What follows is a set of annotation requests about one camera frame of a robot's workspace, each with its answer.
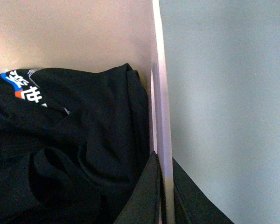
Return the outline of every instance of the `black jacket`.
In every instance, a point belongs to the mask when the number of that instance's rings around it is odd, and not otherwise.
[[[149,158],[128,65],[0,75],[0,223],[112,223]]]

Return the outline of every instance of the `black fabric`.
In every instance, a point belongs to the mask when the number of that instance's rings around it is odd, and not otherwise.
[[[114,224],[158,224],[161,168],[153,151],[135,190]]]
[[[173,159],[175,223],[232,224]]]
[[[0,223],[113,223],[149,158],[137,71],[0,75]]]

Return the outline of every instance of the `light gray surface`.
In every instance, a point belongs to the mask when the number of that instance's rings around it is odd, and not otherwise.
[[[280,1],[160,7],[174,158],[236,224],[280,224]]]

